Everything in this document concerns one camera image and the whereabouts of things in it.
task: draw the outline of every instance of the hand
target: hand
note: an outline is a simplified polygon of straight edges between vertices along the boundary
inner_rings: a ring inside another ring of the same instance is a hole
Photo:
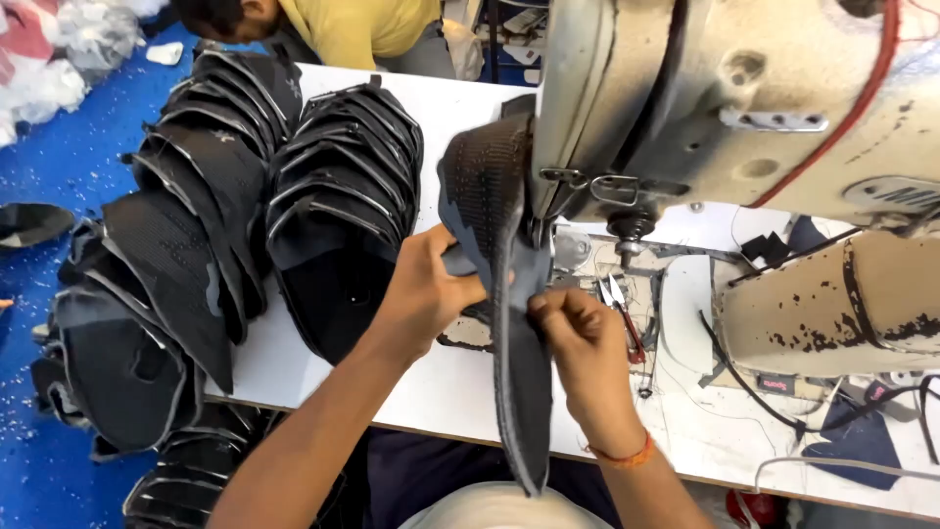
[[[630,395],[630,362],[623,318],[587,292],[550,290],[529,300],[555,353],[568,411],[587,442],[614,458],[646,442]]]
[[[486,298],[476,275],[455,278],[445,271],[441,254],[456,242],[438,224],[401,244],[395,273],[368,332],[381,333],[405,361],[424,356],[463,309]]]

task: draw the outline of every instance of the black hair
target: black hair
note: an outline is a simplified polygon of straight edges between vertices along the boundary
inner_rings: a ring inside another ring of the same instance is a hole
[[[244,18],[242,0],[171,0],[180,22],[197,35],[211,28],[227,37]]]

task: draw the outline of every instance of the scissors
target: scissors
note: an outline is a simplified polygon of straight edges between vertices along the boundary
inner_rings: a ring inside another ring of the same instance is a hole
[[[627,313],[627,303],[623,298],[623,292],[620,290],[620,285],[614,281],[614,276],[612,274],[607,274],[607,280],[610,283],[609,288],[604,286],[603,279],[597,281],[601,285],[601,298],[603,299],[603,304],[612,309],[616,309],[617,312],[623,316],[623,323],[626,326],[627,331],[630,332],[630,339],[633,340],[636,347],[636,351],[631,351],[629,345],[627,346],[627,358],[630,360],[630,363],[643,363],[646,361],[646,351],[643,350],[643,343],[640,342],[640,337],[636,333],[634,320],[630,317],[630,314]]]

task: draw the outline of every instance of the white table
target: white table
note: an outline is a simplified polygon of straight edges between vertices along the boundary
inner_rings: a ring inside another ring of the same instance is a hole
[[[305,97],[368,81],[369,72],[301,65]],[[435,172],[448,141],[458,132],[487,123],[499,106],[532,88],[494,86],[383,73],[383,87],[401,101],[425,137],[421,207],[417,232],[438,223],[439,184]],[[702,248],[734,250],[735,239],[781,231],[789,215],[771,210],[739,211],[738,206],[706,203],[702,213],[671,209],[651,239]],[[603,226],[594,227],[603,232]],[[270,308],[254,322],[247,341],[234,351],[235,389],[226,398],[257,406],[295,409],[330,372],[330,365],[304,345],[274,281],[268,281]],[[798,455],[793,431],[778,423],[739,389],[701,389],[685,368],[668,355],[657,364],[656,394],[637,405],[644,425],[676,471],[685,478],[751,488],[758,465],[772,457]],[[639,377],[633,384],[639,384]],[[568,413],[565,393],[554,375],[551,450],[565,457],[590,458],[587,443]],[[221,397],[211,382],[207,393]],[[777,409],[805,412],[806,401],[769,396]],[[931,426],[940,432],[940,407],[928,404]],[[932,467],[916,422],[887,419],[892,440],[906,469],[940,474]],[[389,395],[375,424],[430,435],[494,444],[499,442],[494,407],[493,359],[489,353],[437,343],[405,374]],[[853,505],[908,516],[940,519],[940,483],[901,478],[891,491],[870,489],[811,468],[778,463],[765,469],[762,489],[827,503]]]

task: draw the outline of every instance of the worker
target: worker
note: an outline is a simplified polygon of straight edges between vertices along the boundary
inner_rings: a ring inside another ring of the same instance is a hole
[[[486,297],[476,276],[446,273],[441,254],[455,242],[443,225],[405,239],[368,330],[304,404],[245,460],[216,504],[210,529],[310,527],[401,376],[465,307]],[[636,414],[619,315],[578,289],[533,297],[529,310],[552,347],[568,410],[599,459],[621,526],[711,527]],[[407,493],[401,487],[371,492],[373,497]],[[611,527],[552,490],[525,498],[511,482],[455,490],[409,516],[398,527]]]
[[[439,0],[172,0],[206,39],[247,44],[296,31],[327,66],[454,79]]]

